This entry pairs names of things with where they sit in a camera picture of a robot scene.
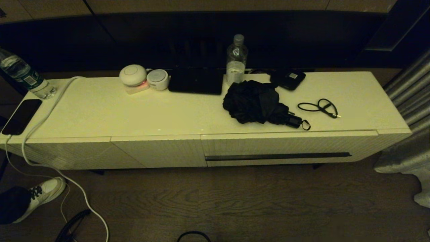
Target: gray curtain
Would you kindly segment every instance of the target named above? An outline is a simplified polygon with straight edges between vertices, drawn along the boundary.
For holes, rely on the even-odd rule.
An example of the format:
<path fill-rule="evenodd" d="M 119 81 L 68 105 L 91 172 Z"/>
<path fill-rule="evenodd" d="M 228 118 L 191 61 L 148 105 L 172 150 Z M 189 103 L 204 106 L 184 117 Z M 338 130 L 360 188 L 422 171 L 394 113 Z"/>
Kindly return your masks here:
<path fill-rule="evenodd" d="M 374 168 L 380 173 L 417 176 L 422 192 L 414 200 L 430 208 L 430 49 L 395 77 L 385 91 L 413 135 L 384 150 Z"/>

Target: black laptop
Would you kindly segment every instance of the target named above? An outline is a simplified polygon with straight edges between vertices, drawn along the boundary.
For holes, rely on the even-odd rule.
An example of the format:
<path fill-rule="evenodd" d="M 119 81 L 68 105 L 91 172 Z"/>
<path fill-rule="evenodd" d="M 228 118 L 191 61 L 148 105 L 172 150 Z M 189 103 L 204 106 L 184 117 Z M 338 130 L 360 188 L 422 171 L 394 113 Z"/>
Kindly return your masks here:
<path fill-rule="evenodd" d="M 177 68 L 171 74 L 171 92 L 221 95 L 225 69 Z"/>

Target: shoe lace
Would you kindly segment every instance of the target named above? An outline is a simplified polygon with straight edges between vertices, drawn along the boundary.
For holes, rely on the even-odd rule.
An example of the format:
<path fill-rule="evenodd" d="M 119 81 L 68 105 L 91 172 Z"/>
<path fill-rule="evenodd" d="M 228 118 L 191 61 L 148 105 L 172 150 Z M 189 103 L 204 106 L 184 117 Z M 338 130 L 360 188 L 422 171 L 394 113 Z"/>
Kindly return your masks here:
<path fill-rule="evenodd" d="M 39 194 L 42 194 L 42 188 L 40 186 L 35 186 L 29 190 L 31 192 L 31 199 L 35 200 L 36 197 L 39 197 Z"/>

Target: cabinet door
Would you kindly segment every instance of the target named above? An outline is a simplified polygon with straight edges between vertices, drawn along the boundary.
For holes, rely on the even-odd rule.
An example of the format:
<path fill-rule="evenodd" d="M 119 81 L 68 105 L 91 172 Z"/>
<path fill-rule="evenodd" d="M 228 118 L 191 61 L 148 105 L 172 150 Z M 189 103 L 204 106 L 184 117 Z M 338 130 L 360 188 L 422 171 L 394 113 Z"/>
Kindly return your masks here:
<path fill-rule="evenodd" d="M 8 150 L 22 156 L 21 144 L 13 140 Z M 31 161 L 60 170 L 145 168 L 110 142 L 110 138 L 29 139 L 25 153 Z"/>
<path fill-rule="evenodd" d="M 207 166 L 200 135 L 112 137 L 111 142 L 147 168 Z"/>
<path fill-rule="evenodd" d="M 357 161 L 376 131 L 202 135 L 208 166 Z"/>

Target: wooden floor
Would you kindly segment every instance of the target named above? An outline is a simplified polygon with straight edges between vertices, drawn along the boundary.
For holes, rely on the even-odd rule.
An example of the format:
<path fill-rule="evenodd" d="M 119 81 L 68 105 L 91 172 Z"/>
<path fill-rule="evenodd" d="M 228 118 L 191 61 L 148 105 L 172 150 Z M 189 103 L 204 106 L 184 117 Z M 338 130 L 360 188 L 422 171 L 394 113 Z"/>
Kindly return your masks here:
<path fill-rule="evenodd" d="M 189 230 L 214 242 L 430 241 L 430 209 L 414 203 L 420 184 L 412 175 L 378 174 L 378 156 L 349 164 L 67 171 L 87 191 L 111 231 L 111 242 L 175 242 Z M 26 167 L 39 174 L 55 173 Z M 24 177 L 8 166 L 0 192 L 31 187 L 43 178 Z M 86 209 L 76 186 L 64 204 L 68 218 Z M 19 224 L 0 226 L 0 241 L 54 241 L 64 225 L 58 199 Z M 91 214 L 77 240 L 104 241 Z M 182 242 L 202 242 L 198 236 Z"/>

